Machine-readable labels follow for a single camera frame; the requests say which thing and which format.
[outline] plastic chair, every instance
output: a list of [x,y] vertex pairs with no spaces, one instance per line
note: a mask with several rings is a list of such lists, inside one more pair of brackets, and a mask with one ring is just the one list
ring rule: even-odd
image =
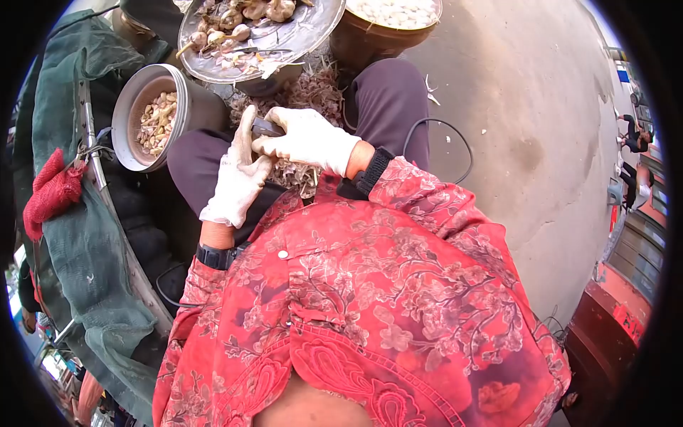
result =
[[607,186],[607,195],[609,197],[607,206],[621,206],[624,200],[624,183],[614,178],[609,178],[609,182],[612,181],[614,184]]

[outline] red sign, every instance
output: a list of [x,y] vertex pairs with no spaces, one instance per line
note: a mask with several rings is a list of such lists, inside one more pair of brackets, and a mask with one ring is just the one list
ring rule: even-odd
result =
[[633,316],[626,306],[621,304],[617,304],[612,315],[628,333],[633,342],[636,343],[636,346],[640,345],[640,340],[645,332],[645,327],[640,320]]
[[617,206],[612,206],[612,217],[609,219],[609,232],[611,233],[614,230],[614,225],[617,223],[617,213],[619,210],[617,209]]

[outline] wrist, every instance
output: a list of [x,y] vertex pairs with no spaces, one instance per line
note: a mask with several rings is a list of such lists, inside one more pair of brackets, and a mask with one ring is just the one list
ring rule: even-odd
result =
[[215,249],[230,249],[235,246],[234,232],[235,227],[204,221],[201,223],[199,244],[211,246]]
[[365,171],[375,154],[375,147],[362,139],[356,142],[346,165],[346,177],[350,180],[356,178],[356,174]]

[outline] stain on ground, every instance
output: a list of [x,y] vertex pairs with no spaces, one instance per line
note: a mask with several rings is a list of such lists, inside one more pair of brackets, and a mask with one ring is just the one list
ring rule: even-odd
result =
[[582,184],[588,179],[588,174],[593,167],[593,159],[598,152],[598,144],[600,143],[600,138],[598,137],[598,132],[591,137],[588,141],[588,146],[586,147],[586,157],[583,158],[583,181]]
[[524,174],[535,171],[545,157],[543,145],[536,138],[513,139],[510,155]]
[[594,74],[593,74],[593,82],[595,83],[596,92],[598,93],[600,100],[602,101],[603,104],[607,104],[608,97],[605,94],[605,90],[602,88],[602,85],[600,84],[600,81],[598,80],[598,76],[596,76]]

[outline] black wrist strap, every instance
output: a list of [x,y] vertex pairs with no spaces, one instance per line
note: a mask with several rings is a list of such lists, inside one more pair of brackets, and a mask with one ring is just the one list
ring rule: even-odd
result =
[[359,172],[353,179],[354,186],[365,196],[370,195],[372,187],[375,186],[377,181],[389,166],[389,162],[392,161],[394,155],[384,148],[379,147],[375,149],[375,154],[372,155],[372,160],[365,172]]
[[207,245],[197,245],[197,261],[213,268],[214,270],[226,271],[232,265],[232,262],[237,258],[251,242],[247,241],[237,247],[230,249],[216,249]]

